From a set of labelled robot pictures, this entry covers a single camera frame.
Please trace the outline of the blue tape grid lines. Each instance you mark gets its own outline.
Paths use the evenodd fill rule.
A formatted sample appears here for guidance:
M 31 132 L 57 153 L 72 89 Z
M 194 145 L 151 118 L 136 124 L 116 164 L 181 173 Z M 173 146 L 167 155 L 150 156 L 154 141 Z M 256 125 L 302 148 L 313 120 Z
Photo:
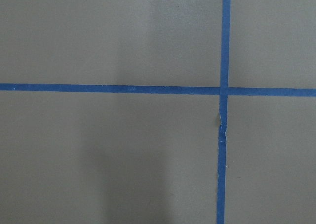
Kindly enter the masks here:
M 316 95 L 314 88 L 230 87 L 230 20 L 231 0 L 222 0 L 220 85 L 218 87 L 2 83 L 0 89 L 2 91 L 218 95 L 220 125 L 218 129 L 216 223 L 223 224 L 225 223 L 229 96 L 315 97 Z

